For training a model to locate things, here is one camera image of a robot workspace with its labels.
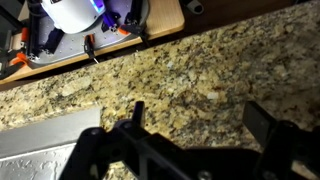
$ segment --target cable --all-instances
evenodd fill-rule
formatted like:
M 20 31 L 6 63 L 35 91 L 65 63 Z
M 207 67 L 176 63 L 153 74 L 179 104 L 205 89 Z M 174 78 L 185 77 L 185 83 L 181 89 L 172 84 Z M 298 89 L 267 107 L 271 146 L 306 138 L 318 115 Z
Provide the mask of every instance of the cable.
M 34 13 L 32 12 L 31 8 L 32 7 L 37 7 L 37 6 L 40 6 L 41 3 L 35 3 L 35 2 L 31 2 L 31 0 L 27 0 L 27 3 L 28 3 L 28 10 L 29 10 L 29 13 L 34 16 L 34 17 L 45 17 L 47 16 L 47 13 L 41 13 L 41 14 L 38 14 L 38 13 Z

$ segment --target white appliance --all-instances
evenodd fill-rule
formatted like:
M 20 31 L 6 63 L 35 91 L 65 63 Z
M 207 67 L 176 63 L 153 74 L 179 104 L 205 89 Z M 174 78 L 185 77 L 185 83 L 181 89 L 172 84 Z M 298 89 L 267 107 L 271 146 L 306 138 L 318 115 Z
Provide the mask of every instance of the white appliance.
M 42 0 L 54 26 L 67 34 L 81 32 L 105 12 L 103 0 Z

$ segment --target blue light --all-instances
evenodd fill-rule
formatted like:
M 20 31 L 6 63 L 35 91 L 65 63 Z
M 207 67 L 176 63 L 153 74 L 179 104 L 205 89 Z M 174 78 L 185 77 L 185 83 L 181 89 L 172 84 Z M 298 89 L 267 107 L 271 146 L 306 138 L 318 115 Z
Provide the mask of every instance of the blue light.
M 97 13 L 100 13 L 102 8 L 103 8 L 103 4 L 99 4 L 99 8 L 97 6 L 97 4 L 94 2 L 94 0 L 90 0 L 91 4 L 93 5 L 94 9 L 97 11 Z

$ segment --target screw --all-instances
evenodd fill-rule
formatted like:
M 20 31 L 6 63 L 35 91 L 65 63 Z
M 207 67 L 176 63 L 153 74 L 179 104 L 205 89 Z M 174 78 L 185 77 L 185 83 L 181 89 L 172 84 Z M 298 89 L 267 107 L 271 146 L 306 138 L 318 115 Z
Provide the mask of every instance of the screw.
M 211 180 L 211 173 L 205 170 L 202 170 L 198 173 L 199 180 Z
M 99 129 L 94 129 L 94 130 L 91 131 L 92 135 L 96 135 L 96 134 L 99 134 L 99 133 L 100 133 Z

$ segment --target granite countertop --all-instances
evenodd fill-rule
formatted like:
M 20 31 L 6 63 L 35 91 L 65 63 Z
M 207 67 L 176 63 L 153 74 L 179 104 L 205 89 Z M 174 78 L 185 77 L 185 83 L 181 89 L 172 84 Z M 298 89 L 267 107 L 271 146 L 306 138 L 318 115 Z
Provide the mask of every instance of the granite countertop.
M 320 125 L 319 9 L 309 2 L 1 92 L 0 130 L 93 106 L 110 130 L 142 100 L 146 129 L 181 147 L 259 150 L 241 123 L 247 100 L 300 128 Z M 119 164 L 108 175 L 131 177 Z

